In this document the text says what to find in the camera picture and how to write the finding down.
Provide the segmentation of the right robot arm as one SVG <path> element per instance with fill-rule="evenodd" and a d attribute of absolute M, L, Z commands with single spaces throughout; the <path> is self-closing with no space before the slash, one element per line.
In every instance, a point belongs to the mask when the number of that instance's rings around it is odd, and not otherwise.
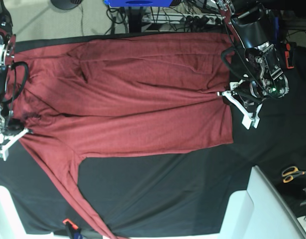
<path fill-rule="evenodd" d="M 0 0 L 0 159 L 6 161 L 8 150 L 14 143 L 32 131 L 13 117 L 13 102 L 23 91 L 29 76 L 28 64 L 14 61 L 16 35 L 12 32 L 12 18 L 4 2 Z M 5 97 L 7 84 L 17 67 L 24 68 L 24 76 L 19 89 L 13 87 L 11 98 Z"/>

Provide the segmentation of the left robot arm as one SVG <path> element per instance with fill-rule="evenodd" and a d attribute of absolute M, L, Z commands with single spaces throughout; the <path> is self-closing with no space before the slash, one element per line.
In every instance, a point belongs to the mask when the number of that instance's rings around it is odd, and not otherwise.
<path fill-rule="evenodd" d="M 259 112 L 267 99 L 280 99 L 289 92 L 288 79 L 280 66 L 275 30 L 269 11 L 256 0 L 217 0 L 232 46 L 221 59 L 238 79 L 218 92 L 243 114 L 246 129 L 257 128 Z"/>

